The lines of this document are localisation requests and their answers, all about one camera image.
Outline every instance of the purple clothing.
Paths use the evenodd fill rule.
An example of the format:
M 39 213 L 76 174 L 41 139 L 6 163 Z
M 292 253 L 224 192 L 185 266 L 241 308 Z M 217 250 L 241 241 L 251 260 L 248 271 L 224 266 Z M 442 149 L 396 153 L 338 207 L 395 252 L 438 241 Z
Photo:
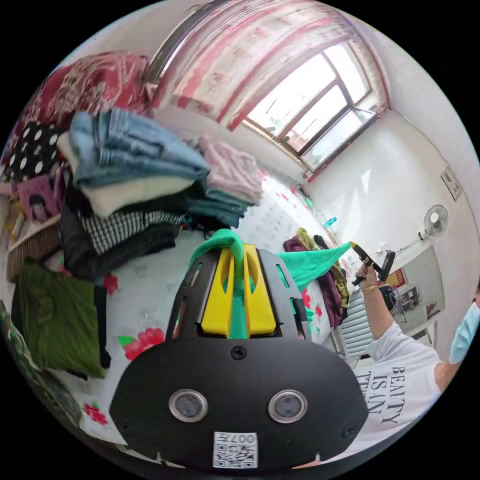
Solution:
M 305 247 L 298 236 L 290 238 L 283 242 L 283 249 L 286 252 L 308 252 L 309 249 Z M 333 329 L 336 329 L 343 319 L 342 297 L 335 284 L 335 279 L 330 269 L 325 275 L 316 279 L 320 285 L 321 294 L 325 303 L 325 310 L 328 315 L 328 321 Z
M 254 157 L 205 135 L 200 137 L 199 147 L 210 168 L 206 177 L 209 189 L 230 194 L 252 205 L 260 203 L 262 180 Z

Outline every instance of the hand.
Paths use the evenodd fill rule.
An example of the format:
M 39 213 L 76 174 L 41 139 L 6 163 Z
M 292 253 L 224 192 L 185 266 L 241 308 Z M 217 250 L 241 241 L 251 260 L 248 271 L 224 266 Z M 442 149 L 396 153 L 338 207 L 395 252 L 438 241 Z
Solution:
M 377 274 L 371 265 L 367 267 L 365 264 L 363 264 L 355 275 L 357 278 L 365 278 L 365 280 L 358 284 L 361 290 L 378 285 Z

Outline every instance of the electric fan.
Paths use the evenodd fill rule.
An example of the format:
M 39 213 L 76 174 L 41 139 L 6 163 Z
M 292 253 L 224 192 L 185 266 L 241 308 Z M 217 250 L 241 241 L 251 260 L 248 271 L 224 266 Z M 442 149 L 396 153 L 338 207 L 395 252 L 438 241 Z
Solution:
M 420 240 L 440 237 L 449 223 L 449 213 L 442 205 L 433 206 L 423 220 L 423 231 L 418 232 Z

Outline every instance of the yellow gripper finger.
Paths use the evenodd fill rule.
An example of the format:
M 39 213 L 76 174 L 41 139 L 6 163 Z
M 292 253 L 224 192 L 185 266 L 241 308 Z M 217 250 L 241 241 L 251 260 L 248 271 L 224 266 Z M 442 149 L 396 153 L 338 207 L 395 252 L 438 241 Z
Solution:
M 230 336 L 232 301 L 234 297 L 234 258 L 229 248 L 223 248 L 211 284 L 210 293 L 201 320 L 204 333 Z
M 255 245 L 243 245 L 245 320 L 248 338 L 274 333 L 277 324 Z M 254 285 L 253 293 L 249 279 Z

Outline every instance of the bracelet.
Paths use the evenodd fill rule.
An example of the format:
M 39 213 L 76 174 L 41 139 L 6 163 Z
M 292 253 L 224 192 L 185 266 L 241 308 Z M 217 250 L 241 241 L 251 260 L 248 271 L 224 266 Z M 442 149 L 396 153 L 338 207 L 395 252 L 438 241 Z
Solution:
M 377 289 L 379 288 L 378 285 L 372 285 L 372 286 L 368 286 L 367 288 L 363 288 L 363 289 L 360 289 L 361 292 L 368 292 L 369 290 L 373 290 L 373 289 Z

